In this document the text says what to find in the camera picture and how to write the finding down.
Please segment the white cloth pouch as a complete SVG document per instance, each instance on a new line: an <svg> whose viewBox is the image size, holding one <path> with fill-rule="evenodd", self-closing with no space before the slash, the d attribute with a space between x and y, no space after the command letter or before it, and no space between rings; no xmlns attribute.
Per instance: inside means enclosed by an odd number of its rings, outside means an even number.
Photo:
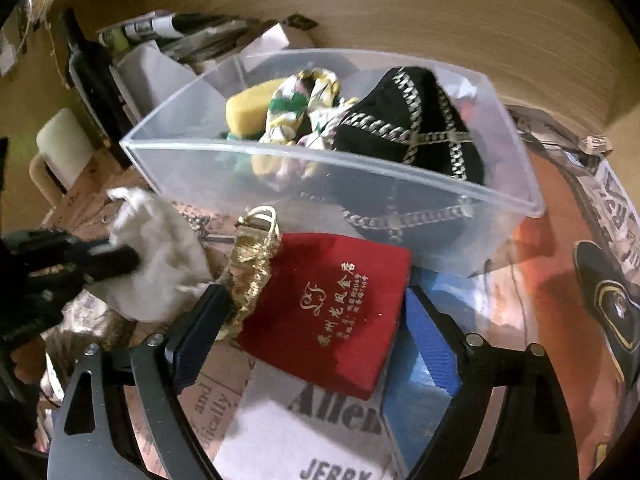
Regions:
<svg viewBox="0 0 640 480"><path fill-rule="evenodd" d="M170 323L196 300L200 286L213 281L206 252L189 222L167 200L142 188L111 188L122 203L110 242L136 251L134 272L88 287L88 291L130 321Z"/></svg>

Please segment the red velvet drawstring pouch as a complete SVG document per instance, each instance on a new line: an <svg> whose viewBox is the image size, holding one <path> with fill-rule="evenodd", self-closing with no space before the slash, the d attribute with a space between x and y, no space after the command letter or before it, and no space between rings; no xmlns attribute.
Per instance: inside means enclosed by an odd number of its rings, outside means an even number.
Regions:
<svg viewBox="0 0 640 480"><path fill-rule="evenodd" d="M305 382L368 400L397 332L406 248L326 233L285 233L236 341Z"/></svg>

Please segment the yellow sponge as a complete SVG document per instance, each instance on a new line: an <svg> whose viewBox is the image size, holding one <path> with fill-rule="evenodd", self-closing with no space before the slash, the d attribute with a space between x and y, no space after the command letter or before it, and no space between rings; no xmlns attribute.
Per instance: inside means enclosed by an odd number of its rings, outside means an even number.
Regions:
<svg viewBox="0 0 640 480"><path fill-rule="evenodd" d="M267 112L273 93L284 78L271 79L237 93L227 100L226 122L232 136L253 139L265 131Z"/></svg>

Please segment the black chain pouch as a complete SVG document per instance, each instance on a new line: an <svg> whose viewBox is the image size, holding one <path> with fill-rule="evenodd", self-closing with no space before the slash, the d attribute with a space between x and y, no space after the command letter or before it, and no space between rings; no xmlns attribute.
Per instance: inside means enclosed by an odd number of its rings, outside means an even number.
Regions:
<svg viewBox="0 0 640 480"><path fill-rule="evenodd" d="M422 67L389 70L338 123L333 148L485 183L469 129L435 75Z"/></svg>

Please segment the floral fabric scrunchie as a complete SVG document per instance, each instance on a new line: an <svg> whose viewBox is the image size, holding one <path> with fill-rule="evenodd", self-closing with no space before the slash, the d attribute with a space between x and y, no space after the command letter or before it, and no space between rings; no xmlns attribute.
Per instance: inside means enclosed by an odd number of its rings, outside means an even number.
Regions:
<svg viewBox="0 0 640 480"><path fill-rule="evenodd" d="M337 126L359 102L342 96L342 84L335 73L314 67L289 76L271 97L263 144L297 146L307 150L331 151ZM316 176L319 165L309 160L276 155L254 155L254 175L277 183Z"/></svg>

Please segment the orange magazine with emblem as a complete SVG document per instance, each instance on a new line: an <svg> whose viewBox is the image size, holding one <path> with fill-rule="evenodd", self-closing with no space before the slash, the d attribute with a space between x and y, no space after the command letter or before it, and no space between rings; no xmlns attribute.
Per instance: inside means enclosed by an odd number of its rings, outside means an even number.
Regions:
<svg viewBox="0 0 640 480"><path fill-rule="evenodd" d="M639 406L639 213L605 136L578 136L541 110L509 113L544 199L513 234L516 261L587 479Z"/></svg>

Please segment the clear plastic storage box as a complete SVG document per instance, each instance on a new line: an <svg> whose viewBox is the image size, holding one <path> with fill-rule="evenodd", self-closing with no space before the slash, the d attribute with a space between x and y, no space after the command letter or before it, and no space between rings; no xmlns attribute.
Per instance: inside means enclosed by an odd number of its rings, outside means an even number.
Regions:
<svg viewBox="0 0 640 480"><path fill-rule="evenodd" d="M482 183L352 153L233 140L229 98L264 81L319 67L345 98L363 98L394 67L430 70L461 113L484 165ZM334 233L400 244L416 266L479 271L544 199L525 145L490 80L427 58L350 49L236 54L187 84L122 139L157 194L229 216L258 205L286 232Z"/></svg>

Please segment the white paper sheet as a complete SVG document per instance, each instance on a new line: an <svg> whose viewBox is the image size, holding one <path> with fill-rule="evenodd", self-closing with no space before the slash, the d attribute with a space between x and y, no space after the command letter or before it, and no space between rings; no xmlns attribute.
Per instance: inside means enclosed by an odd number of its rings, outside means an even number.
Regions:
<svg viewBox="0 0 640 480"><path fill-rule="evenodd" d="M198 78L190 67L164 55L154 41L124 55L115 64L114 75L136 122Z"/></svg>

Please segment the dark wine bottle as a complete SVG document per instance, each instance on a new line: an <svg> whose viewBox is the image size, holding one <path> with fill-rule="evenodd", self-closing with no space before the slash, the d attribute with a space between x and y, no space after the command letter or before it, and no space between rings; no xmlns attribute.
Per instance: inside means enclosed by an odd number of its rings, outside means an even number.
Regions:
<svg viewBox="0 0 640 480"><path fill-rule="evenodd" d="M108 150L122 168L128 169L132 162L119 142L131 130L132 122L112 74L111 57L98 42L86 38L73 8L63 12L62 21L70 49L66 68L70 81L108 142Z"/></svg>

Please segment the rolled newspaper stack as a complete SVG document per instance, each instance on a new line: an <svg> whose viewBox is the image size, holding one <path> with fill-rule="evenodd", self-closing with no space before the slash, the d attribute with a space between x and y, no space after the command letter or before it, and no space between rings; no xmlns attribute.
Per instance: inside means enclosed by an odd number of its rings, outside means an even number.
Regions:
<svg viewBox="0 0 640 480"><path fill-rule="evenodd" d="M114 58L150 42L181 61L215 44L235 42L259 25L256 18L236 15L156 10L100 29L98 39Z"/></svg>

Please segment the small white box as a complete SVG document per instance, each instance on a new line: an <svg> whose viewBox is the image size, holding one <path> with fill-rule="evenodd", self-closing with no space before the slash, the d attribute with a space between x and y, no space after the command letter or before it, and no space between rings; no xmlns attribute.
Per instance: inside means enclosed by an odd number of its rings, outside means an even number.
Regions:
<svg viewBox="0 0 640 480"><path fill-rule="evenodd" d="M314 42L304 32L285 24L275 24L240 51L242 56L269 54L282 50L310 49Z"/></svg>

